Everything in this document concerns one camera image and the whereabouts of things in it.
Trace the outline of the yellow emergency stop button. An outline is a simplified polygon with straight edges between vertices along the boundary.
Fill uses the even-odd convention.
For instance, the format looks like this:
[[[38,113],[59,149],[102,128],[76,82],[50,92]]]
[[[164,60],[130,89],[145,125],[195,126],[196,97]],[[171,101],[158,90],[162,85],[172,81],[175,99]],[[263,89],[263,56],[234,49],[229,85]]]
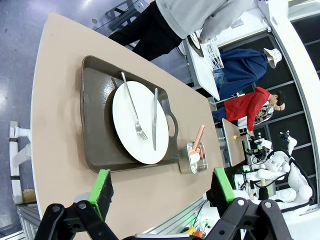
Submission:
[[[181,233],[189,234],[190,236],[196,236],[199,238],[202,238],[204,236],[203,232],[201,230],[196,230],[194,226],[184,227]]]

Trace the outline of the black flat tray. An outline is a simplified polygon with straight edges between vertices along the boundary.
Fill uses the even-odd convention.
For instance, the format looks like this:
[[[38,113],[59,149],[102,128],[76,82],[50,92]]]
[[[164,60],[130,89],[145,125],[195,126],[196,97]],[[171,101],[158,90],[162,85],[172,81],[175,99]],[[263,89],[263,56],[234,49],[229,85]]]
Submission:
[[[204,57],[204,53],[201,48],[201,44],[199,42],[199,39],[195,32],[193,32],[191,35],[187,36],[187,41],[191,48],[201,57]]]

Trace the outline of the red-handled paint roller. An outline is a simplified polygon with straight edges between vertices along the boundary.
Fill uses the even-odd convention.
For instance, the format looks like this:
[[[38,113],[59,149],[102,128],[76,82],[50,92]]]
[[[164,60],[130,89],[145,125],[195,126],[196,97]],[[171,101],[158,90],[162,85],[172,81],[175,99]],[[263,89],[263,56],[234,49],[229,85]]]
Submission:
[[[195,164],[197,163],[200,158],[201,158],[201,154],[200,154],[200,143],[201,143],[201,139],[202,136],[204,134],[206,126],[205,125],[201,125],[199,127],[198,133],[196,135],[195,141],[192,145],[191,150],[188,152],[188,156],[189,156],[189,160],[190,160],[190,164]]]

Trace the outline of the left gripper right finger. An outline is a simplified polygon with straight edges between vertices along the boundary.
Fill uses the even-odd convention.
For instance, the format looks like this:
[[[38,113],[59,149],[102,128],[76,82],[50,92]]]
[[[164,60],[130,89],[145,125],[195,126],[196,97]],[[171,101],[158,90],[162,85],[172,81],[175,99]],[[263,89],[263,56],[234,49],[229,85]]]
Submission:
[[[293,240],[278,203],[236,197],[221,167],[213,170],[210,193],[220,219],[204,240]]]

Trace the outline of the aluminium profile frame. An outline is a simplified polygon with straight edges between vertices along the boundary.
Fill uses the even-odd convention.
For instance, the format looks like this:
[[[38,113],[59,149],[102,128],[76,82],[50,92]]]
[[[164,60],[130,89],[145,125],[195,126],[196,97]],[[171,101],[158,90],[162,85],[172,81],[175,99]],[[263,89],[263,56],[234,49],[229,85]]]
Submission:
[[[18,204],[16,207],[25,239],[34,240],[41,223],[38,205],[36,203]]]

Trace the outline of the white rounded table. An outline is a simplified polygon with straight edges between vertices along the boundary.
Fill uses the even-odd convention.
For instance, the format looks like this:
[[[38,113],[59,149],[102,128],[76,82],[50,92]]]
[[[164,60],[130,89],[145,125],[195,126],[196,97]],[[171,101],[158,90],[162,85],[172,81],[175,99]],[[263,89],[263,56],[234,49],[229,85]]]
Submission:
[[[193,82],[193,88],[203,89],[216,100],[220,100],[219,91],[214,79],[214,70],[211,70],[204,62],[204,58],[200,57],[190,46],[188,39],[183,41],[185,56],[189,65],[190,77]]]

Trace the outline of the brown plastic serving tray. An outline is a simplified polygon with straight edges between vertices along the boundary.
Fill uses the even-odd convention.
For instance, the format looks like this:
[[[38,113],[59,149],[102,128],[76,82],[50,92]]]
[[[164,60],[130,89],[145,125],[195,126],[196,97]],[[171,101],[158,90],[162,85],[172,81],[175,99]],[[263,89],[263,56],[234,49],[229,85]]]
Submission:
[[[123,84],[122,69],[87,55],[81,66],[80,116],[85,160],[89,168],[112,172],[146,168],[135,160],[121,143],[112,114],[113,98]]]

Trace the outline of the rectangular steel container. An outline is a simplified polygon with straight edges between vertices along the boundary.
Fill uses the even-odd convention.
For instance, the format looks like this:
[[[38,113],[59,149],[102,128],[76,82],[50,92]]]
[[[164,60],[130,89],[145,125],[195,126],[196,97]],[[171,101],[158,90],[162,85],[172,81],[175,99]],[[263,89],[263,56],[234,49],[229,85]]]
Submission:
[[[205,147],[202,142],[199,143],[198,155],[190,155],[194,142],[190,141],[179,150],[179,170],[182,174],[199,174],[208,168]]]

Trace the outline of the white round plate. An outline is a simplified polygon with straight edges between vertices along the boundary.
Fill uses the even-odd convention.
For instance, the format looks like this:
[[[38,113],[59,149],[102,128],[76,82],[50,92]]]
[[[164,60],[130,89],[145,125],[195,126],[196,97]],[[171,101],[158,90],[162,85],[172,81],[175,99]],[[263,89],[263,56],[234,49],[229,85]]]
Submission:
[[[112,103],[112,116],[117,135],[128,153],[143,164],[157,164],[164,159],[169,145],[169,129],[161,104],[157,104],[156,151],[153,147],[154,92],[145,85],[127,82],[129,91],[147,140],[136,133],[136,118],[129,95],[122,84],[115,92]]]

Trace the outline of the silver table knife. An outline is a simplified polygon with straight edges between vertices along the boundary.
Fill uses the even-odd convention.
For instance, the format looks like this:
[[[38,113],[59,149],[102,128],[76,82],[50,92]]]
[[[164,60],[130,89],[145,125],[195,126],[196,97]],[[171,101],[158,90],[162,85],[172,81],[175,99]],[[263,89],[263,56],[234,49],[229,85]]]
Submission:
[[[153,149],[157,150],[157,111],[158,111],[158,89],[154,89],[154,113],[152,123],[152,142]]]

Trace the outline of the white humanoid robot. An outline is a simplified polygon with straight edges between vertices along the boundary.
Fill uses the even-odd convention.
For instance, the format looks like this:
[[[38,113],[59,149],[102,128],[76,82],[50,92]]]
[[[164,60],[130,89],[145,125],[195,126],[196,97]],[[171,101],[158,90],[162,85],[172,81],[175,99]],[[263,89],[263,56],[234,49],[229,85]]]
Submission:
[[[287,142],[287,149],[273,149],[269,151],[263,163],[256,163],[257,168],[246,172],[245,177],[250,183],[259,189],[266,188],[263,181],[270,181],[272,184],[284,177],[287,177],[288,185],[295,192],[292,201],[287,198],[276,199],[281,212],[285,215],[300,216],[304,214],[315,198],[315,189],[312,186],[307,174],[292,157],[294,147],[298,141],[290,136],[290,132],[280,132],[279,137]]]

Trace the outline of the cardboard box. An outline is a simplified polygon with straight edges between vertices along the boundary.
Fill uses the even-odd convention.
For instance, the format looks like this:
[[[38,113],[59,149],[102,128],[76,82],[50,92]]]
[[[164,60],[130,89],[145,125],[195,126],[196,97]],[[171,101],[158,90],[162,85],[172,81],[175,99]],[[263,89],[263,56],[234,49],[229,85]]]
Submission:
[[[34,189],[28,188],[22,191],[23,204],[36,203],[36,193]]]

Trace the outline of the silver fork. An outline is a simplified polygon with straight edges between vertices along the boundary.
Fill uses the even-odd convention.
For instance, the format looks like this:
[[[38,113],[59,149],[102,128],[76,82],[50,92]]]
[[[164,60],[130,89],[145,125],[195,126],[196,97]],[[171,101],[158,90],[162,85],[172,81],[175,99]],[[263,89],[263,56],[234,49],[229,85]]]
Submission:
[[[122,79],[124,81],[124,86],[125,86],[125,89],[127,91],[128,96],[129,96],[129,100],[130,100],[130,103],[131,103],[131,106],[132,106],[132,109],[133,109],[133,112],[134,112],[134,115],[135,115],[135,119],[136,119],[135,131],[136,131],[137,135],[142,140],[146,141],[148,139],[148,137],[145,134],[145,132],[143,131],[141,125],[140,125],[139,117],[138,117],[138,114],[137,114],[137,111],[136,111],[136,108],[135,108],[135,105],[134,105],[134,102],[133,102],[133,99],[132,99],[132,96],[131,96],[131,93],[130,93],[130,90],[129,90],[129,86],[128,86],[128,83],[127,83],[127,80],[126,80],[125,73],[123,71],[121,72],[121,76],[122,76]]]

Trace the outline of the person in blue clothes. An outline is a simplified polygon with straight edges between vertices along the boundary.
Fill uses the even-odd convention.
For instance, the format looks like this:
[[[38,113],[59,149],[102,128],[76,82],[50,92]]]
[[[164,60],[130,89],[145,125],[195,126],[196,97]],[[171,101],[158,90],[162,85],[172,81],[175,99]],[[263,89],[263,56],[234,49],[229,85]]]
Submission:
[[[267,72],[267,55],[250,48],[237,48],[221,55],[223,68],[212,72],[221,100],[241,92],[263,78]]]

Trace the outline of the person in grey hoodie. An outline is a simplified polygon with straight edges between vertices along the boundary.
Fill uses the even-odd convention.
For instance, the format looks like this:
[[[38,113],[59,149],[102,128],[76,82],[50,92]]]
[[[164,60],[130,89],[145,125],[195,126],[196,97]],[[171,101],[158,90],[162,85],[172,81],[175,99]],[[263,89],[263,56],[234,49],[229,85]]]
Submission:
[[[229,28],[253,0],[154,0],[109,39],[127,46],[148,61],[168,54],[195,31],[204,44]]]

